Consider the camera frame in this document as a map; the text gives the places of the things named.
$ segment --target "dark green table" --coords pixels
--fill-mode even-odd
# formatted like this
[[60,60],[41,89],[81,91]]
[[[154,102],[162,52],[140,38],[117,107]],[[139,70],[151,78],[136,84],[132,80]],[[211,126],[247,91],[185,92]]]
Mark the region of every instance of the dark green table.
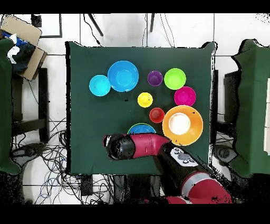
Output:
[[[160,107],[166,113],[176,106],[175,91],[164,82],[152,87],[147,75],[158,70],[163,75],[171,68],[182,69],[187,76],[186,86],[192,87],[197,100],[193,107],[204,121],[204,130],[198,141],[184,149],[200,164],[208,164],[209,150],[209,105],[211,86],[211,54],[214,42],[203,48],[86,48],[73,42],[66,42],[67,62],[70,54],[71,73],[71,164],[72,174],[161,174],[162,169],[155,157],[134,160],[111,161],[102,146],[105,135],[127,133],[136,123],[150,124],[162,134],[162,123],[154,124],[149,112]],[[132,62],[139,71],[139,82],[129,92],[111,89],[104,97],[91,94],[89,82],[97,74],[107,75],[110,66],[119,60]],[[137,103],[141,92],[153,96],[153,104],[142,108]]]

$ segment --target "lime green bowl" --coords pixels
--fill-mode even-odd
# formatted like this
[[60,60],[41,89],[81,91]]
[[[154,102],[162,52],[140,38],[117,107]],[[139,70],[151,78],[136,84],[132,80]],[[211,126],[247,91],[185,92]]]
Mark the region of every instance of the lime green bowl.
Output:
[[169,89],[177,90],[186,83],[186,75],[181,69],[170,69],[164,76],[164,82]]

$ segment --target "magenta bowl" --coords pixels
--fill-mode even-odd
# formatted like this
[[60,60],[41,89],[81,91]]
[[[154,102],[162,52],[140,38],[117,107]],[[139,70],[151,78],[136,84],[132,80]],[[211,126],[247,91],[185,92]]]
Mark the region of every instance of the magenta bowl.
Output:
[[177,105],[187,105],[191,107],[195,103],[195,100],[196,93],[188,86],[183,86],[175,92],[175,103]]

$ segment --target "purple bowl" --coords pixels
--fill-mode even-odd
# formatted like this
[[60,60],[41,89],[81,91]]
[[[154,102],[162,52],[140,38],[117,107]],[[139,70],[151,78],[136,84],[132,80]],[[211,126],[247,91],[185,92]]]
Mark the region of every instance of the purple bowl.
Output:
[[163,81],[163,76],[159,71],[152,71],[148,74],[147,81],[151,86],[159,86]]

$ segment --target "blue bowl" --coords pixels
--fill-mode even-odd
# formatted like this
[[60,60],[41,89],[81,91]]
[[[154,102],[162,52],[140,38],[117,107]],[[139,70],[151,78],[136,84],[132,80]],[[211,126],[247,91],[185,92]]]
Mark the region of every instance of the blue bowl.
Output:
[[139,72],[129,61],[118,61],[108,71],[108,79],[112,88],[118,92],[132,90],[138,83]]
[[106,76],[98,74],[90,80],[89,89],[95,96],[103,97],[110,91],[111,85]]
[[141,134],[141,133],[156,133],[156,131],[150,125],[143,123],[133,125],[128,131],[128,134]]

